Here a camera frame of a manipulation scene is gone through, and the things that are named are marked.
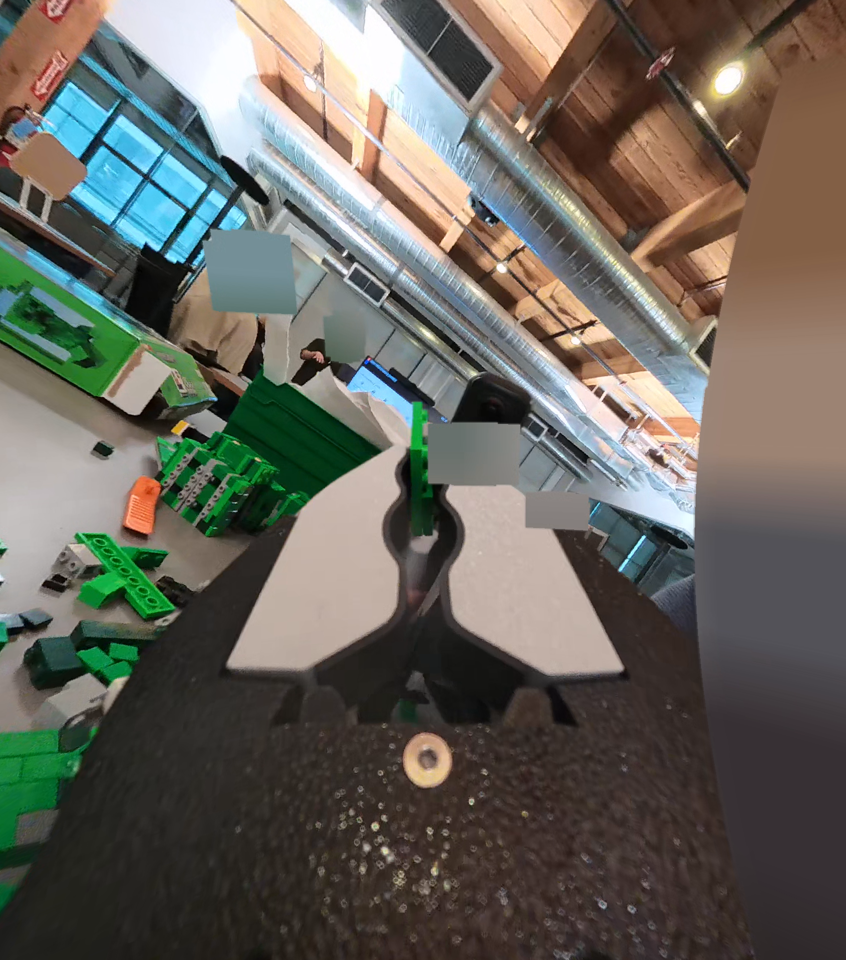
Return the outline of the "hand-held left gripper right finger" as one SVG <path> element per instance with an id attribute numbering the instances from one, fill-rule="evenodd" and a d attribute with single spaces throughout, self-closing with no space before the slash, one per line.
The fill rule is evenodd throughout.
<path id="1" fill-rule="evenodd" d="M 625 664 L 558 535 L 525 524 L 512 486 L 444 486 L 427 596 L 427 683 L 445 716 L 553 712 L 560 688 Z"/>

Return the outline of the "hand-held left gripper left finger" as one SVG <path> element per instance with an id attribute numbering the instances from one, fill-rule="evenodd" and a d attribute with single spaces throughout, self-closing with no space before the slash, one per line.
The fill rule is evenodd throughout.
<path id="1" fill-rule="evenodd" d="M 413 647 L 409 450 L 390 447 L 297 514 L 226 661 L 235 680 L 332 691 L 357 714 L 393 714 Z"/>

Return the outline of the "green plate assembly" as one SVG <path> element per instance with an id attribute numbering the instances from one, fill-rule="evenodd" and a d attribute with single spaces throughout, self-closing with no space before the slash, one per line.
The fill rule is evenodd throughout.
<path id="1" fill-rule="evenodd" d="M 413 537 L 433 534 L 435 506 L 429 483 L 429 415 L 422 402 L 412 405 L 409 462 L 409 523 Z"/>

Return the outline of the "lit computer monitor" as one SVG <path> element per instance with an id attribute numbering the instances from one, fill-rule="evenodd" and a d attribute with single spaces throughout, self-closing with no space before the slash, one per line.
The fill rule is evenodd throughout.
<path id="1" fill-rule="evenodd" d="M 386 369 L 375 359 L 366 357 L 358 366 L 340 364 L 338 378 L 347 385 L 352 393 L 367 393 L 398 412 L 411 427 L 413 408 L 420 405 L 427 411 L 431 421 L 447 423 L 449 419 L 441 414 L 434 400 L 393 369 Z"/>

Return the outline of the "crumpled white paper bag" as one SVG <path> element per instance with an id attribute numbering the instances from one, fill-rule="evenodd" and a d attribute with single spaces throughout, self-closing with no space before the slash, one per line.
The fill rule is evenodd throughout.
<path id="1" fill-rule="evenodd" d="M 398 410 L 366 391 L 349 390 L 329 368 L 311 378 L 301 391 L 377 449 L 409 447 L 411 427 Z"/>

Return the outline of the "green plastic bin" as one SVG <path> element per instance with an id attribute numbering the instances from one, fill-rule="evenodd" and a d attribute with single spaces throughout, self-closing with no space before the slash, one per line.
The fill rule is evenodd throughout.
<path id="1" fill-rule="evenodd" d="M 304 386 L 276 385 L 259 373 L 237 402 L 226 433 L 276 466 L 285 488 L 312 497 L 384 450 L 317 406 L 302 393 Z"/>

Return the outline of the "green brick model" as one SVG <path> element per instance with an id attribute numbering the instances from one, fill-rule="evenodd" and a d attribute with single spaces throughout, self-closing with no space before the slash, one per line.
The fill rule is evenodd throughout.
<path id="1" fill-rule="evenodd" d="M 275 465 L 227 434 L 159 437 L 156 450 L 162 502 L 205 537 L 259 534 L 309 502 L 304 491 L 282 485 Z"/>

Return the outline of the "green perforated plate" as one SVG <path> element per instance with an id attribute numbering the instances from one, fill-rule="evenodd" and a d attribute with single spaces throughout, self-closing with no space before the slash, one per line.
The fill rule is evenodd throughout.
<path id="1" fill-rule="evenodd" d="M 119 598 L 146 621 L 155 621 L 173 614 L 173 606 L 154 583 L 139 569 L 127 553 L 110 536 L 101 533 L 76 533 L 75 542 L 85 544 L 98 558 L 101 573 L 113 573 L 125 582 L 125 591 Z"/>

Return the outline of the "orange brick separator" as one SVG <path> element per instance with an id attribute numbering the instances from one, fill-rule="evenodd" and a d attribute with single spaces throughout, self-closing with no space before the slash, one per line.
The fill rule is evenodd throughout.
<path id="1" fill-rule="evenodd" d="M 140 476 L 129 490 L 121 521 L 122 528 L 142 537 L 152 535 L 161 495 L 162 487 L 156 479 Z"/>

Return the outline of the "long dark green brick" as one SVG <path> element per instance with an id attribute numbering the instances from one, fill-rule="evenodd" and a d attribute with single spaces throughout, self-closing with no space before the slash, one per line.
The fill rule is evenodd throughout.
<path id="1" fill-rule="evenodd" d="M 114 643 L 122 646 L 133 646 L 141 650 L 159 638 L 165 630 L 165 626 L 152 623 L 121 623 L 83 619 L 78 621 L 72 629 L 69 640 L 77 651 L 96 647 L 107 653 Z"/>

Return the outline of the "torn white paper strip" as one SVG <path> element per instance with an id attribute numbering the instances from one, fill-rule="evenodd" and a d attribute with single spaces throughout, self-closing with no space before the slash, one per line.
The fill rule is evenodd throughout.
<path id="1" fill-rule="evenodd" d="M 282 385 L 287 382 L 287 371 L 290 366 L 290 330 L 293 317 L 261 314 L 258 320 L 264 332 L 262 374 L 271 383 Z"/>

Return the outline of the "ceiling air vent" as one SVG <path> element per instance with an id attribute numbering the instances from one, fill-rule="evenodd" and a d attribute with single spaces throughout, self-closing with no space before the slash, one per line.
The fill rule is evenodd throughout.
<path id="1" fill-rule="evenodd" d="M 368 6 L 468 114 L 481 109 L 501 64 L 449 2 L 371 1 Z"/>

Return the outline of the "green toy set box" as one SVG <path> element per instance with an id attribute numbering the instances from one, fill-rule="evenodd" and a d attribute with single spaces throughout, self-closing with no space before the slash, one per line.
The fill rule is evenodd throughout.
<path id="1" fill-rule="evenodd" d="M 216 401 L 189 353 L 1 228 L 0 342 L 129 416 L 184 419 Z"/>

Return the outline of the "large paned window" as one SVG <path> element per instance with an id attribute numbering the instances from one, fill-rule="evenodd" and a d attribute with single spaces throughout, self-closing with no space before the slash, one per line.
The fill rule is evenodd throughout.
<path id="1" fill-rule="evenodd" d="M 130 245 L 199 264 L 208 230 L 249 224 L 196 103 L 109 28 L 43 115 L 87 170 L 70 198 Z"/>

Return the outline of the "large silver air duct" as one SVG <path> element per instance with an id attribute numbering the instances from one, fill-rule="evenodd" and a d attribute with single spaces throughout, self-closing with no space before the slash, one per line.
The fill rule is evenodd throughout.
<path id="1" fill-rule="evenodd" d="M 617 239 L 495 105 L 483 106 L 461 141 L 473 186 L 575 298 L 649 367 L 685 366 L 707 379 L 698 355 L 707 334 L 689 323 Z"/>

